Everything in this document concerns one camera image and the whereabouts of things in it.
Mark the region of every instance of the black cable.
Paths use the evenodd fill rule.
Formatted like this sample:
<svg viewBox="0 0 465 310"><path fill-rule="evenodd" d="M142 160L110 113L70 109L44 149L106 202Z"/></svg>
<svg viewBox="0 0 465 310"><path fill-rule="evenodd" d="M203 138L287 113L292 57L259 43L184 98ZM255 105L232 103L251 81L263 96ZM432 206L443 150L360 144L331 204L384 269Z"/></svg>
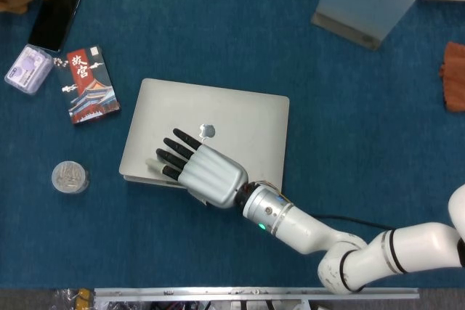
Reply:
<svg viewBox="0 0 465 310"><path fill-rule="evenodd" d="M368 227L379 228L383 230L393 230L394 227L390 227L388 225L373 223L371 221L363 221L362 219L346 217L346 216L337 216L334 214L310 214L313 218L317 219L338 219L340 221L351 221L352 223L363 224Z"/></svg>

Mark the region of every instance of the brown cloth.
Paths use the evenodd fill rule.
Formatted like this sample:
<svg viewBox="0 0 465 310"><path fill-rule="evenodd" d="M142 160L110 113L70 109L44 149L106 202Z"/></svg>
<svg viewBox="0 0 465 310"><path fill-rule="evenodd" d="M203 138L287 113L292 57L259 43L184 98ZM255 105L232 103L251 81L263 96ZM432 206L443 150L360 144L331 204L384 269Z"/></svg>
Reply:
<svg viewBox="0 0 465 310"><path fill-rule="evenodd" d="M440 76L446 108L450 112L465 111L465 45L448 43Z"/></svg>

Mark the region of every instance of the card box with pagoda illustration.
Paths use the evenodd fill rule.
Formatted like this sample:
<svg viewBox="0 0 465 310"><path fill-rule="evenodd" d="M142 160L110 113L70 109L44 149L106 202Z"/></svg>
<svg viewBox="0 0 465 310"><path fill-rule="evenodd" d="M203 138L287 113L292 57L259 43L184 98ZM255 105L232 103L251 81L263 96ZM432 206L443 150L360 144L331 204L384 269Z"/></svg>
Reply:
<svg viewBox="0 0 465 310"><path fill-rule="evenodd" d="M53 61L74 124L120 110L99 46L69 52Z"/></svg>

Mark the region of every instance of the apple logo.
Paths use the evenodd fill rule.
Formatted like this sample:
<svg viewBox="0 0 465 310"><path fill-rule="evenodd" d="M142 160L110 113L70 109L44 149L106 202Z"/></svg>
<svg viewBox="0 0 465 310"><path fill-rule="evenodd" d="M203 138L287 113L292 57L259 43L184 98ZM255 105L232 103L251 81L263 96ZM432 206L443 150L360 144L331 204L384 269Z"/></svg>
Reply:
<svg viewBox="0 0 465 310"><path fill-rule="evenodd" d="M201 132L199 137L202 138L202 142L207 138L213 138L215 136L215 128L213 125L203 123L200 127Z"/></svg>

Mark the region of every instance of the white robot arm segment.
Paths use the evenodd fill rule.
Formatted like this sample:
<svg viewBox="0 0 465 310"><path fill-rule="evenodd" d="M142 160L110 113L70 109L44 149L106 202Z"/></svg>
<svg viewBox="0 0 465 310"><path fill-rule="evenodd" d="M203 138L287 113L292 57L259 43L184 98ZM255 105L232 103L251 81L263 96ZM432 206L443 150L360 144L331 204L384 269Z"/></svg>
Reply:
<svg viewBox="0 0 465 310"><path fill-rule="evenodd" d="M334 293L357 292L393 274L465 266L465 186L449 201L456 230L439 223L419 224L382 232L366 245L299 210L272 187L248 183L244 168L223 154L178 129L174 134L195 152L164 139L185 160L158 149L168 165L147 159L151 169L179 181L202 201L220 208L238 206L244 217L302 254L327 250L318 276Z"/></svg>

